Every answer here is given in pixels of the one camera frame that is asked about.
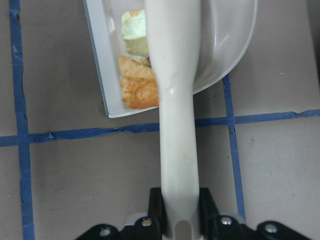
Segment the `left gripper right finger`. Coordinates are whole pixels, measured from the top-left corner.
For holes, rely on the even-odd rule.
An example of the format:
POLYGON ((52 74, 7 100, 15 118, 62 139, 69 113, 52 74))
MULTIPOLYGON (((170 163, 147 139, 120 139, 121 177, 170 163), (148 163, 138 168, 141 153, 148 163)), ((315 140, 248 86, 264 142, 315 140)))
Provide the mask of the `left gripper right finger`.
POLYGON ((209 188, 199 189, 200 232, 204 238, 216 238, 216 220, 220 215, 209 188))

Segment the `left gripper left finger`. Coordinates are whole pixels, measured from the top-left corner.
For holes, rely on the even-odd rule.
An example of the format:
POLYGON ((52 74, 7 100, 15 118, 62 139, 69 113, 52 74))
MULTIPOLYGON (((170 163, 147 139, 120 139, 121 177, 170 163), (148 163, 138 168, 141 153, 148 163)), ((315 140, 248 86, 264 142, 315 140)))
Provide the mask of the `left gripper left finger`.
POLYGON ((167 213, 160 187, 151 188, 149 191, 147 217, 151 220, 149 227, 152 236, 162 238, 167 232, 167 213))

